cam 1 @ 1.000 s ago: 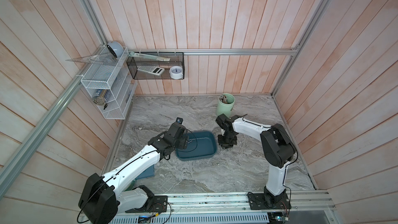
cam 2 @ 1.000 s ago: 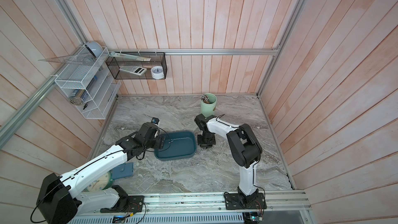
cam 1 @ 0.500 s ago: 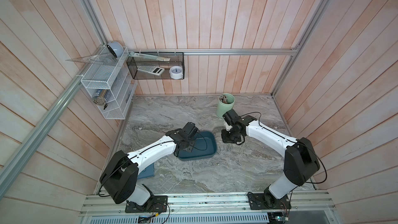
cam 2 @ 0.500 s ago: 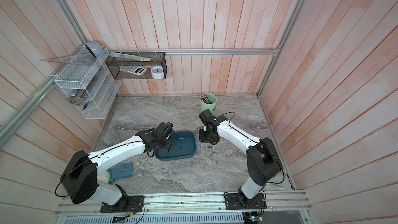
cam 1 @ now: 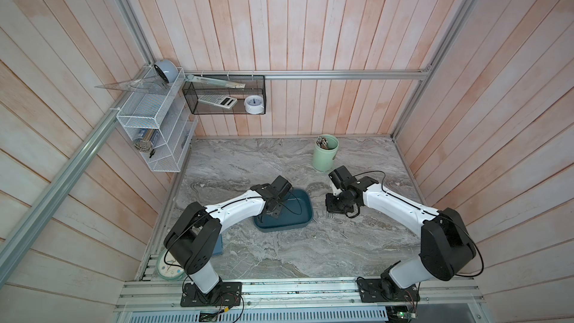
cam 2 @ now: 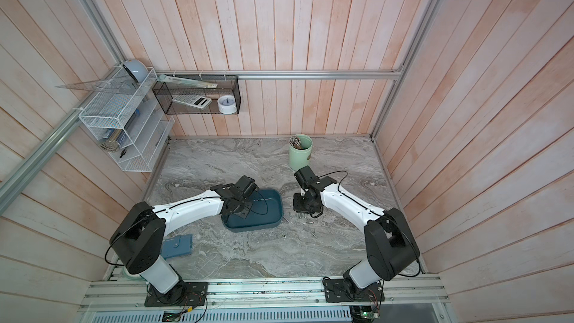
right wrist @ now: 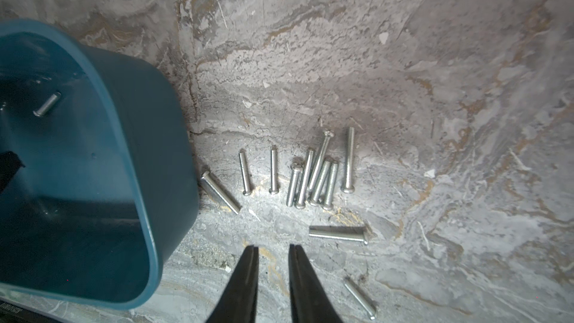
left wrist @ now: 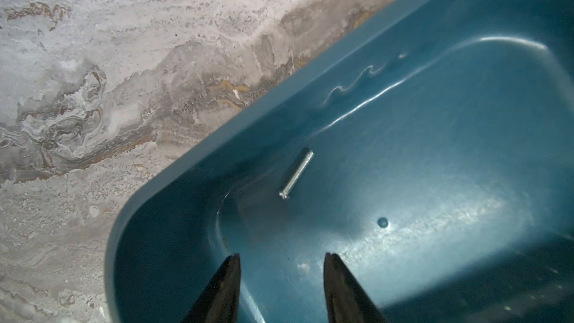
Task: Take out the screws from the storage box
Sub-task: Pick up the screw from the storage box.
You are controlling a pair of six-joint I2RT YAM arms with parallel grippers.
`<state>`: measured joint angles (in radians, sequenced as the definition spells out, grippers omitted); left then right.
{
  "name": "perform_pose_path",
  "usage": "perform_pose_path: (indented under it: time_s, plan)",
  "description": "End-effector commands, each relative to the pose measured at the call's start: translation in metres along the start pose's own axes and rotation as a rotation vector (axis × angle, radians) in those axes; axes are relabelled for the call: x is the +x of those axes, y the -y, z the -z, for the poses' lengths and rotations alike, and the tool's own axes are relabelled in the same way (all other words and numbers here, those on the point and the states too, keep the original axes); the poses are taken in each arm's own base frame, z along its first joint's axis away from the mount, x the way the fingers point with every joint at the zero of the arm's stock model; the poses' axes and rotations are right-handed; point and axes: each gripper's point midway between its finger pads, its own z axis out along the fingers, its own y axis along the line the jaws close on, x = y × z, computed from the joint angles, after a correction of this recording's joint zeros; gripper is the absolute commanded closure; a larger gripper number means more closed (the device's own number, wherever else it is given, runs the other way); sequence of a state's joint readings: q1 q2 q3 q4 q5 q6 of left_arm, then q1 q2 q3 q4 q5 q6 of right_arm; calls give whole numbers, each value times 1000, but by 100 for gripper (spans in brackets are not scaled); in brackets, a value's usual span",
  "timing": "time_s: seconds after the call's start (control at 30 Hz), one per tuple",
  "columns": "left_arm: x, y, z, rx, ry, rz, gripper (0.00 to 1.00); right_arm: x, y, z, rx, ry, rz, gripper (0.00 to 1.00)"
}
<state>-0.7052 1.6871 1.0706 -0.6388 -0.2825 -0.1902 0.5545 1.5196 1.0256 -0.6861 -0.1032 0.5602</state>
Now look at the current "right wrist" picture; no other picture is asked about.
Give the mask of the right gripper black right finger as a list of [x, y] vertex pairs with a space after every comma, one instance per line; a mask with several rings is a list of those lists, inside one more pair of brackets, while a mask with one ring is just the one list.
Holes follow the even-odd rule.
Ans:
[[289, 246], [288, 271], [293, 322], [342, 323], [301, 245]]

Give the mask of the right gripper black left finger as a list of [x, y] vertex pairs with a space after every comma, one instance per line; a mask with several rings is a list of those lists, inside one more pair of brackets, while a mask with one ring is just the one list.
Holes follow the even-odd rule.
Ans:
[[247, 246], [206, 322], [255, 322], [259, 282], [259, 249]]

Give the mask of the teal plastic storage tray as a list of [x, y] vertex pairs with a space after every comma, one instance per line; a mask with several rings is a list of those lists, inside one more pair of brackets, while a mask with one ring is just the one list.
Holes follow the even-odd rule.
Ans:
[[141, 306], [198, 210], [187, 127], [158, 69], [41, 22], [1, 24], [2, 290]]

